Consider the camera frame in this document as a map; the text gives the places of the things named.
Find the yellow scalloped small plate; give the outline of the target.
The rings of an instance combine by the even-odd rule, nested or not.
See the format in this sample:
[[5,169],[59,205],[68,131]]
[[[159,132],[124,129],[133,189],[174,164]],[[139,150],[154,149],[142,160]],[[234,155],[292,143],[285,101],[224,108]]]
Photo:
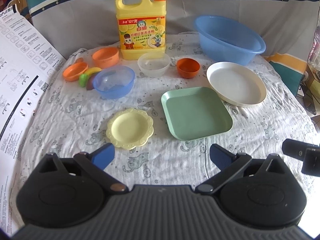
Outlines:
[[153,133],[153,118],[146,111],[128,108],[108,121],[106,137],[115,147],[131,150],[144,146]]

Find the green square plate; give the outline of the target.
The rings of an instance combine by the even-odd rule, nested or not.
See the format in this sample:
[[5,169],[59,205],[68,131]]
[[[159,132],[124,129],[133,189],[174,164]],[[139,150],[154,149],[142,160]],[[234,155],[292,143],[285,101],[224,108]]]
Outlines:
[[228,132],[233,120],[217,93],[208,87],[165,92],[161,104],[173,137],[191,141]]

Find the white round plate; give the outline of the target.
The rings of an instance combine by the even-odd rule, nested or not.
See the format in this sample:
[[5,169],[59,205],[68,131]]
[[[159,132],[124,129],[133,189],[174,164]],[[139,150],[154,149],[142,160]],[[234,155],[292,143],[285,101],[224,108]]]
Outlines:
[[250,69],[232,62],[216,62],[208,67],[207,79],[218,96],[238,107],[254,107],[267,97],[262,79]]

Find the blue transparent bowl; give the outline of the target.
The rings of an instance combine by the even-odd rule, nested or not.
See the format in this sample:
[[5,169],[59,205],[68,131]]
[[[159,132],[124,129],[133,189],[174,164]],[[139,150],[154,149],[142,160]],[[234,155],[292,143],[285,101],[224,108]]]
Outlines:
[[127,66],[103,69],[93,79],[93,87],[104,99],[119,99],[131,92],[135,72]]

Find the dark orange small bowl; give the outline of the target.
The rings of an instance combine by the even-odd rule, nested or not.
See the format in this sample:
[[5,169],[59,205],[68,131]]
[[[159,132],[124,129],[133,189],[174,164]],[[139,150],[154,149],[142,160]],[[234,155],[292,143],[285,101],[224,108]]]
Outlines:
[[178,74],[185,79],[194,78],[200,71],[200,64],[191,58],[179,59],[176,67]]

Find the clear white plastic bowl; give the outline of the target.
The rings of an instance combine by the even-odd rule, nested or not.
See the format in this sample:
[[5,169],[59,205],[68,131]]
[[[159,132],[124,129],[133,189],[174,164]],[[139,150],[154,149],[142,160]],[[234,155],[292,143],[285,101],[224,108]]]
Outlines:
[[170,57],[163,52],[143,54],[137,61],[140,72],[147,77],[160,77],[170,66]]

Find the white cat-print cloth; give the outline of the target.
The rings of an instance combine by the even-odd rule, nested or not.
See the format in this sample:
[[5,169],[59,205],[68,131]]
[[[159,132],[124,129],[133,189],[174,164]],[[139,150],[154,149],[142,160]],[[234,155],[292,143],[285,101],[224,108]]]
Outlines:
[[[266,86],[267,97],[263,103],[252,108],[227,103],[225,107],[233,119],[233,127],[226,133],[187,142],[175,139],[167,126],[161,96],[169,90],[206,86],[206,72],[212,61],[202,52],[194,33],[169,36],[166,52],[171,63],[159,78],[144,76],[135,61],[121,61],[135,71],[136,78],[131,92],[116,100],[103,99],[95,90],[81,88],[77,82],[67,82],[57,74],[44,93],[27,133],[11,204],[46,153],[69,158],[80,151],[93,152],[108,142],[105,134],[108,120],[127,108],[146,111],[153,118],[154,127],[153,136],[144,146],[129,151],[117,149],[106,169],[127,186],[201,183],[218,171],[209,159],[213,143],[254,158],[281,153],[281,145],[287,138],[319,143],[319,133],[304,108],[274,68],[260,56],[248,67]],[[182,58],[200,64],[194,78],[185,79],[178,74],[176,63]]]

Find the green toy vegetable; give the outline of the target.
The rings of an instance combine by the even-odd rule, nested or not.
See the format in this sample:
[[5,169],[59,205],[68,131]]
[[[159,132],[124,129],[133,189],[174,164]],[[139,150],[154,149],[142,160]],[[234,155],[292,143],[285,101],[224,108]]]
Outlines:
[[85,73],[81,74],[79,76],[79,86],[80,87],[86,87],[88,80],[89,80],[89,75],[88,74],[85,74]]

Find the yellow toy banana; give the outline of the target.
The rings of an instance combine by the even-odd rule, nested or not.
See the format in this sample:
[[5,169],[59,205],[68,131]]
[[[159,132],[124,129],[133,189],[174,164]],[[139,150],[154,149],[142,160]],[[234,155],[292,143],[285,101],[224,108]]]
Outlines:
[[85,75],[88,75],[88,76],[91,76],[93,74],[96,74],[96,73],[99,73],[101,71],[101,68],[99,67],[92,67],[92,68],[88,68],[84,74]]

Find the light orange shallow dish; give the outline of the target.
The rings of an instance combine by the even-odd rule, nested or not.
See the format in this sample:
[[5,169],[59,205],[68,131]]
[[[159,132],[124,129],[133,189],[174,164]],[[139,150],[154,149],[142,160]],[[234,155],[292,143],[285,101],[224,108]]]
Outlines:
[[75,64],[70,65],[63,71],[63,78],[68,82],[77,81],[80,75],[88,70],[88,64],[84,61],[76,61]]

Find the light orange bowl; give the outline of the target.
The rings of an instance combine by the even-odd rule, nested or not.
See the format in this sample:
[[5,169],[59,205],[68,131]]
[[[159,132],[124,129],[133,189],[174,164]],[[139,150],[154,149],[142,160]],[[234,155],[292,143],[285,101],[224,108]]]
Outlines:
[[93,53],[92,60],[101,69],[112,67],[119,62],[119,50],[116,47],[101,48]]

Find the white instruction sheet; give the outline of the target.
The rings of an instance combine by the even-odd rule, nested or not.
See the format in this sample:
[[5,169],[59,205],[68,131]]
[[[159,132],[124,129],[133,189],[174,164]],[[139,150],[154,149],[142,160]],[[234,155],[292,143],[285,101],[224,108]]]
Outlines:
[[10,198],[19,178],[27,131],[64,57],[16,5],[1,11],[1,229],[18,229]]

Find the large blue plastic basin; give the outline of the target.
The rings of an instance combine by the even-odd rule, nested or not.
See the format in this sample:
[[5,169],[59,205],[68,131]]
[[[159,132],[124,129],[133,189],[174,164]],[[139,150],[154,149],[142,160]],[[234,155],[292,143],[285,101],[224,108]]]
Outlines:
[[262,37],[249,27],[222,16],[199,16],[194,21],[204,54],[216,62],[247,65],[265,52]]

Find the yellow detergent jug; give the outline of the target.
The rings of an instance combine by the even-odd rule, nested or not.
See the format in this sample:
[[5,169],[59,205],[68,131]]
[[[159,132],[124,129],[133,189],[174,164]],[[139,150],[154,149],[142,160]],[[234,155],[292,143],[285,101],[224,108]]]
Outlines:
[[120,51],[125,60],[137,60],[166,49],[167,0],[116,0]]

